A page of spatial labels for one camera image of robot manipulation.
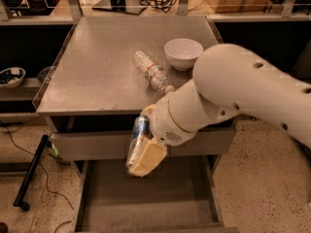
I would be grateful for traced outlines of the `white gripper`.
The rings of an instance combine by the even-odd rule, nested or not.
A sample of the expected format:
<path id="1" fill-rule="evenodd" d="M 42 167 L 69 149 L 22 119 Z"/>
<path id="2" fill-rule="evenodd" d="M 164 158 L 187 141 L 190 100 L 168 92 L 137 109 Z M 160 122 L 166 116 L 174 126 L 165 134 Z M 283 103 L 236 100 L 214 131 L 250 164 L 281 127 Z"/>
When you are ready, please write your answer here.
<path id="1" fill-rule="evenodd" d="M 150 139 L 146 144 L 143 156 L 140 160 L 140 166 L 146 169 L 147 175 L 149 175 L 167 155 L 166 145 L 176 147 L 191 140 L 195 136 L 195 132 L 184 130 L 173 119 L 169 109 L 169 100 L 171 96 L 172 92 L 167 93 L 155 104 L 144 108 L 140 113 L 141 117 L 148 117 L 150 119 L 150 130 L 155 136 L 155 138 Z"/>

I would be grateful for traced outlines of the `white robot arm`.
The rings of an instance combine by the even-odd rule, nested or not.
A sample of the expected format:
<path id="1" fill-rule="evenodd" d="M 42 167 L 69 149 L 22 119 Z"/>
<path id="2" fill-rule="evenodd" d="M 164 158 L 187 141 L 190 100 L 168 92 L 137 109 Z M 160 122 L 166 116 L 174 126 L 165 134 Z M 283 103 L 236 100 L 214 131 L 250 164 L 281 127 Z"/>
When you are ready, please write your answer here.
<path id="1" fill-rule="evenodd" d="M 136 119 L 125 169 L 150 174 L 169 146 L 238 115 L 264 120 L 311 148 L 311 84 L 293 78 L 250 50 L 215 45 L 195 61 L 192 79 L 145 108 Z"/>

